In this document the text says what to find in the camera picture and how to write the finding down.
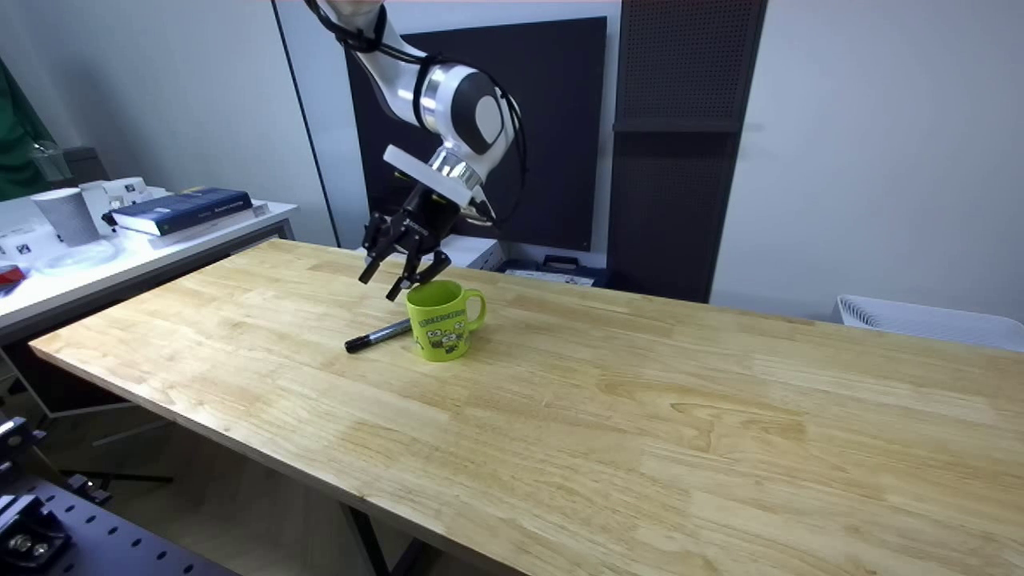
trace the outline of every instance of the gray cup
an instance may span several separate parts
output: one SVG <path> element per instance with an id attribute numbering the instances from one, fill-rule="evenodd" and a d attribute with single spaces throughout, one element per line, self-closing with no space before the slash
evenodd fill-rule
<path id="1" fill-rule="evenodd" d="M 99 231 L 92 221 L 92 214 L 80 189 L 62 188 L 44 192 L 33 196 L 32 201 L 68 246 L 81 246 L 99 240 Z"/>

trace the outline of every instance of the green jacket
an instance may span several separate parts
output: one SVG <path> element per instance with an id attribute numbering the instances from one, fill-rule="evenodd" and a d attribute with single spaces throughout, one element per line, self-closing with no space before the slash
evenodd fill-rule
<path id="1" fill-rule="evenodd" d="M 0 61 L 0 202 L 49 190 L 29 157 L 36 141 L 53 136 Z"/>

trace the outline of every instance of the blue book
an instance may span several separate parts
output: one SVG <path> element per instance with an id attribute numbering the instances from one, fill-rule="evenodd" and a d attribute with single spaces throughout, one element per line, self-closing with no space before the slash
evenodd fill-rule
<path id="1" fill-rule="evenodd" d="M 165 236 L 253 207 L 249 193 L 199 188 L 111 210 L 121 228 Z"/>

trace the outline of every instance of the book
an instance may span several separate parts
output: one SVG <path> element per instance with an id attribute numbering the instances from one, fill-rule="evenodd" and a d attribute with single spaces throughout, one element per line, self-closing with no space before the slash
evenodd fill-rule
<path id="1" fill-rule="evenodd" d="M 154 236 L 174 234 L 253 207 L 249 194 L 200 188 L 111 210 L 119 227 Z"/>
<path id="2" fill-rule="evenodd" d="M 250 210 L 236 212 L 224 216 L 223 218 L 210 220 L 172 234 L 153 236 L 152 234 L 145 234 L 143 232 L 136 232 L 134 230 L 123 228 L 118 230 L 118 238 L 124 242 L 126 247 L 138 250 L 160 250 L 161 248 L 167 248 L 168 246 L 173 246 L 181 242 L 196 240 L 209 234 L 215 234 L 217 232 L 227 230 L 233 225 L 238 225 L 249 220 L 255 220 L 256 218 L 265 216 L 269 213 L 270 206 L 266 202 L 254 201 L 253 207 Z"/>

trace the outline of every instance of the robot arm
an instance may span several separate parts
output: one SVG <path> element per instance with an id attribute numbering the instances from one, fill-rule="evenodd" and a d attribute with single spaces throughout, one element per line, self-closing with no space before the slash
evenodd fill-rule
<path id="1" fill-rule="evenodd" d="M 407 255 L 404 270 L 387 294 L 393 300 L 403 288 L 428 282 L 451 263 L 440 241 L 460 215 L 495 223 L 482 186 L 521 131 L 518 109 L 490 76 L 407 44 L 388 22 L 383 0 L 327 0 L 333 17 L 317 0 L 305 1 L 339 42 L 356 52 L 384 109 L 441 138 L 428 163 L 393 146 L 384 154 L 419 182 L 399 213 L 386 217 L 375 212 L 364 237 L 364 283 L 390 254 Z M 521 135 L 520 142 L 520 162 L 525 162 Z M 421 258 L 430 253 L 433 262 L 420 271 Z"/>

